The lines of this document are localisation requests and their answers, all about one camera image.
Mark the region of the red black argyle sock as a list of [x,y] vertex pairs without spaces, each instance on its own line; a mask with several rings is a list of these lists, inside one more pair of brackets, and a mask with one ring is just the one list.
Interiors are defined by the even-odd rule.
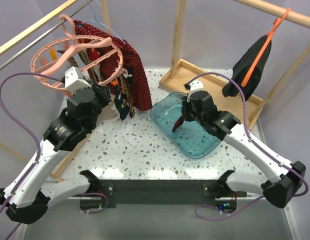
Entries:
[[183,114],[181,114],[172,128],[172,132],[175,132],[184,123],[184,121],[185,121],[185,117]]

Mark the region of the beige sock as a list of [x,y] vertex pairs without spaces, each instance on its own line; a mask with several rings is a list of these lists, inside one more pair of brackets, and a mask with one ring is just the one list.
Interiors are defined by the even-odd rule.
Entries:
[[115,103],[111,101],[106,107],[104,107],[98,116],[98,121],[107,121],[107,120],[112,120],[118,116],[118,111],[115,107]]

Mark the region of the pink round sock hanger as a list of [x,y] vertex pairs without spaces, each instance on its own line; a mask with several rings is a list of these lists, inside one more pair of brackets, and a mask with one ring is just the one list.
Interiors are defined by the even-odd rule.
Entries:
[[[79,52],[84,50],[98,50],[103,48],[111,47],[111,50],[107,51],[105,54],[98,56],[96,59],[93,59],[88,65],[85,65],[82,68],[79,68],[82,73],[86,72],[88,69],[93,69],[98,66],[101,62],[109,59],[113,55],[118,56],[117,67],[110,74],[110,76],[104,80],[100,80],[97,82],[100,86],[107,86],[111,83],[113,79],[122,73],[123,68],[123,54],[121,50],[112,42],[112,38],[102,38],[93,35],[75,35],[75,24],[72,19],[65,14],[59,16],[60,20],[66,20],[70,23],[70,27],[72,33],[70,33],[65,24],[61,25],[62,30],[65,34],[64,38],[60,38],[58,40],[52,41],[51,43],[46,44],[40,50],[36,52],[33,56],[30,69],[31,74],[44,86],[53,89],[55,91],[63,92],[65,94],[71,94],[72,92],[68,91],[65,87],[65,75],[64,81],[61,79],[55,79],[54,75],[60,71],[64,64],[68,62],[68,59],[74,57]],[[48,62],[41,67],[37,66],[37,61],[42,57],[42,54],[49,50],[51,47],[54,47],[58,44],[70,43],[70,46],[66,48],[64,53],[58,57],[57,59]]]

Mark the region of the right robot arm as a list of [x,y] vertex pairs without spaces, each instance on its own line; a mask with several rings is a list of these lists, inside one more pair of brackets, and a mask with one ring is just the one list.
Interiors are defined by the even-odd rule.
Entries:
[[218,192],[225,197],[233,192],[261,195],[273,206],[283,209],[302,186],[306,166],[288,160],[253,136],[240,120],[229,111],[217,109],[211,95],[204,90],[182,97],[182,118],[197,122],[213,137],[247,157],[266,177],[266,181],[227,170],[218,179]]

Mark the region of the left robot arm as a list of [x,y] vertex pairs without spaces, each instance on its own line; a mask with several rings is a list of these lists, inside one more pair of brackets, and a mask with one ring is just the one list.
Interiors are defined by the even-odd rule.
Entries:
[[26,167],[9,186],[0,188],[0,205],[7,208],[5,213],[11,221],[29,225],[69,197],[98,192],[99,179],[89,170],[49,189],[42,186],[55,167],[92,133],[111,100],[109,87],[94,82],[75,90],[66,100],[66,107],[43,134]]

